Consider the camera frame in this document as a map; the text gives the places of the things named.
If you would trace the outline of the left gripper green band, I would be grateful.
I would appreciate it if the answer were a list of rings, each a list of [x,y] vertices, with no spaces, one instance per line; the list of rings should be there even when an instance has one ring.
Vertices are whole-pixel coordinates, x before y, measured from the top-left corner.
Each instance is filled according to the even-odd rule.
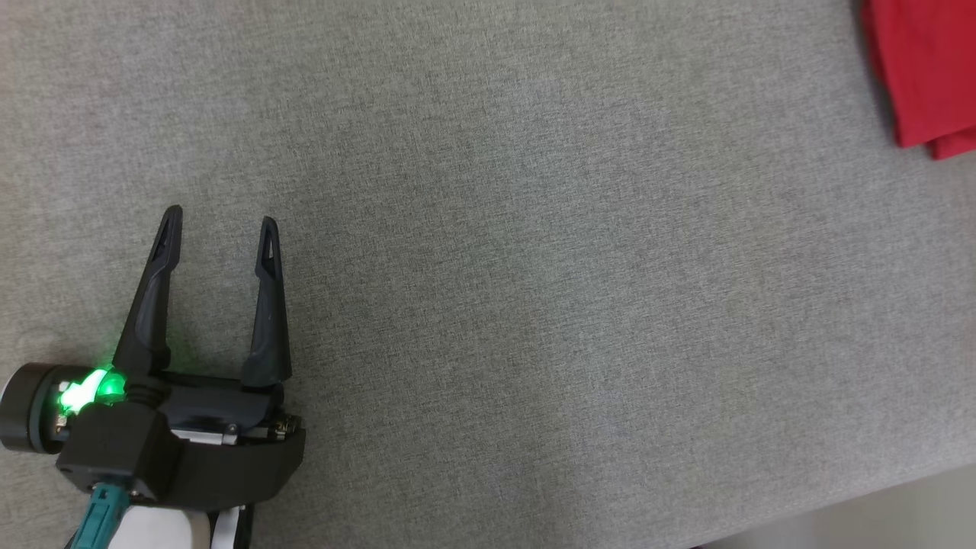
[[[118,370],[110,365],[22,365],[2,392],[4,448],[59,453],[84,406],[124,399],[122,373],[149,376],[168,368],[170,282],[180,262],[183,219],[184,210],[177,204],[162,215],[113,355]],[[170,393],[158,409],[182,438],[206,444],[258,444],[283,441],[302,428],[302,418],[284,410],[282,386],[251,390],[235,379],[170,371],[162,372],[162,379]]]

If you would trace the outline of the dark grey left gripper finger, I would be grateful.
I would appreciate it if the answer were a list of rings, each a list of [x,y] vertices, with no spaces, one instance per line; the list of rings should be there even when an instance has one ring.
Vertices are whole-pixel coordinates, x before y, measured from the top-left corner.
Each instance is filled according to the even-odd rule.
[[[257,390],[282,384],[293,374],[280,234],[278,222],[271,217],[262,220],[259,230],[255,276],[253,335],[241,382]]]

